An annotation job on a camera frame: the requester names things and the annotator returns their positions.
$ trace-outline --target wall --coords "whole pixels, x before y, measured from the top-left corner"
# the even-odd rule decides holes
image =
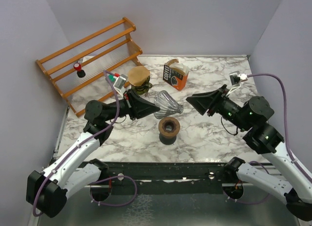
[[[251,54],[280,0],[47,0],[74,42],[126,16],[145,54]]]
[[[0,0],[0,225],[27,225],[26,181],[51,159],[66,105],[35,65],[68,41],[46,0]]]
[[[253,73],[273,73],[285,84],[290,145],[312,171],[312,0],[283,0],[250,58]],[[271,123],[284,134],[283,101],[274,79],[258,77],[257,88],[275,110]]]

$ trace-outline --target orange box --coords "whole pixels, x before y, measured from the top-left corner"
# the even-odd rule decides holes
[[[178,91],[185,87],[189,68],[181,63],[178,59],[172,59],[164,64],[162,79]]]

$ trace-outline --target red cap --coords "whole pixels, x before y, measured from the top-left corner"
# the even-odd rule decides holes
[[[74,69],[77,71],[81,71],[81,65],[78,63],[74,64]]]

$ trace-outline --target marble table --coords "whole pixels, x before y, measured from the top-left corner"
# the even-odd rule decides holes
[[[182,91],[177,91],[162,80],[163,64],[172,59],[170,56],[139,56],[140,62],[151,71],[152,89],[145,99],[153,102],[157,93],[167,90],[171,96],[184,106],[182,114],[174,117],[179,120],[181,129],[177,140],[172,145],[163,145],[159,140],[159,120],[154,115],[140,120],[127,119],[115,124],[109,139],[85,161],[97,158],[102,161],[122,162],[228,162],[233,156],[245,161],[264,162],[242,140],[244,133],[237,136],[228,134],[220,123],[220,115],[201,116],[186,102],[186,97],[213,91],[223,84],[230,84],[229,73],[240,71],[250,74],[251,70],[246,57],[179,57],[179,61],[187,65],[191,71]],[[127,73],[133,63],[126,63],[115,70]],[[100,98],[110,91],[104,80],[85,88],[81,95],[74,96],[73,101],[85,105],[91,99]],[[256,94],[253,79],[244,82],[243,87],[231,94],[231,99],[242,105]],[[83,118],[77,118],[69,111],[61,138],[58,157],[61,156],[78,138],[86,124]],[[236,127],[224,121],[226,128],[235,132]]]

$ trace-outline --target wooden dish rack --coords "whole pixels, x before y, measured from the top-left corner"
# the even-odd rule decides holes
[[[77,117],[83,115],[85,110],[77,111],[71,103],[71,95],[91,84],[92,82],[104,77],[103,69],[112,71],[122,64],[132,61],[135,65],[142,65],[137,56],[142,54],[142,50],[133,42],[130,33],[136,30],[136,26],[127,18],[111,24],[59,51],[50,54],[40,60],[36,60],[37,65],[47,75],[53,83],[59,94],[65,99],[70,108]],[[81,63],[82,69],[87,64],[99,59],[106,58],[105,61],[111,60],[107,66],[102,66],[95,70],[94,74],[84,78],[78,78],[76,70],[73,68],[74,63],[93,54],[92,57]],[[98,101],[104,101],[114,94],[109,92]]]

